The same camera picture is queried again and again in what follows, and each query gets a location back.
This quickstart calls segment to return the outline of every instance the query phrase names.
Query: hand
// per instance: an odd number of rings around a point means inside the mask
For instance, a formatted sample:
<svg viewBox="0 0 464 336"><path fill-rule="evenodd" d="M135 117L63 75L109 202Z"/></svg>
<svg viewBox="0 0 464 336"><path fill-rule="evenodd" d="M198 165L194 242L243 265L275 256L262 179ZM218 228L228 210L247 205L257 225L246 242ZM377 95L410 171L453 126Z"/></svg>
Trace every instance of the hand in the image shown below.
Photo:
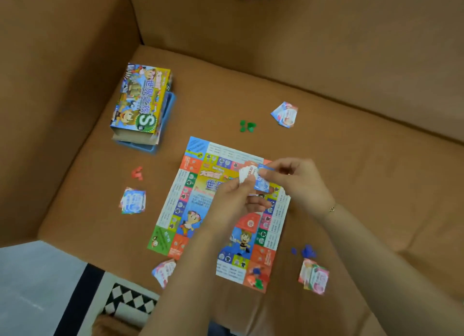
<svg viewBox="0 0 464 336"><path fill-rule="evenodd" d="M248 196L248 194L257 193L253 189L254 184L255 177L253 175L249 175L240 185L238 178L221 184L214 195L206 215L205 224L218 230L230 231L242 216L270 208L271 203L266 199Z"/></svg>
<svg viewBox="0 0 464 336"><path fill-rule="evenodd" d="M335 205L313 160L282 158L267 165L275 171L260 169L259 175L282 186L292 200L298 202L315 218L322 219Z"/></svg>

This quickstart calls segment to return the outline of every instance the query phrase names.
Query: sofa backrest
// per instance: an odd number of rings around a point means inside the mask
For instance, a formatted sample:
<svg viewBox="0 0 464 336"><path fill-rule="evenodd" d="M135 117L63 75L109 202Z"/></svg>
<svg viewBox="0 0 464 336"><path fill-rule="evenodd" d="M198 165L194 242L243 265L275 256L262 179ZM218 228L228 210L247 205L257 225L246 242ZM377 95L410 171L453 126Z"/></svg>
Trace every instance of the sofa backrest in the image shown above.
<svg viewBox="0 0 464 336"><path fill-rule="evenodd" d="M130 0L0 0L0 32L4 246L35 239L140 39Z"/></svg>
<svg viewBox="0 0 464 336"><path fill-rule="evenodd" d="M146 45L464 140L462 0L132 2Z"/></svg>

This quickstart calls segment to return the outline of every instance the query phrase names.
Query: right hand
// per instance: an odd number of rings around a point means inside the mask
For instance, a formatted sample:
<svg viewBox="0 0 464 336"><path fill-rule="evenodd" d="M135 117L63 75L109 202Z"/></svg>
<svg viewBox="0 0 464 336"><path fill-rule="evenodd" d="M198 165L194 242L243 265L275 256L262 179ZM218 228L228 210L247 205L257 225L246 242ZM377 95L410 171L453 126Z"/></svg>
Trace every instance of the right hand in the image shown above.
<svg viewBox="0 0 464 336"><path fill-rule="evenodd" d="M313 160L281 158L260 169L259 175L269 182L282 186L285 192L302 205L315 218L321 220L335 206L335 199L326 187Z"/></svg>

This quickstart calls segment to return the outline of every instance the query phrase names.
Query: checkered pattern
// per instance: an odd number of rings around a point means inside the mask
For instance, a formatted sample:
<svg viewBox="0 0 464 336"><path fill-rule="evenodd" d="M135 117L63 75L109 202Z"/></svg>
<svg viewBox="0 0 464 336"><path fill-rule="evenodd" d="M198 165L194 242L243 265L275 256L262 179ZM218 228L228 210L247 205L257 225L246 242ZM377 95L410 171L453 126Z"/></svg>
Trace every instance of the checkered pattern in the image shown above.
<svg viewBox="0 0 464 336"><path fill-rule="evenodd" d="M119 303L127 304L132 308L136 308L144 313L150 314L154 309L156 300L120 284L114 284L113 289L109 293L102 314L109 314L113 316Z"/></svg>

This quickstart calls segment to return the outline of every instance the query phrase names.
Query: left hand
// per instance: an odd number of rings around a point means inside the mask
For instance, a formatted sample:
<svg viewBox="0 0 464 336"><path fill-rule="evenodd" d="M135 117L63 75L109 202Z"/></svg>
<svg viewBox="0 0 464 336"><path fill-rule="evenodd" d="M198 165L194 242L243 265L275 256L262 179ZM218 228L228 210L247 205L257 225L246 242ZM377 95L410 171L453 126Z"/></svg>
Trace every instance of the left hand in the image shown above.
<svg viewBox="0 0 464 336"><path fill-rule="evenodd" d="M254 184L253 175L248 176L240 185L238 178L221 184L214 195L205 224L218 230L230 230L242 216L270 208L271 203L265 198L248 196L257 193L253 189Z"/></svg>

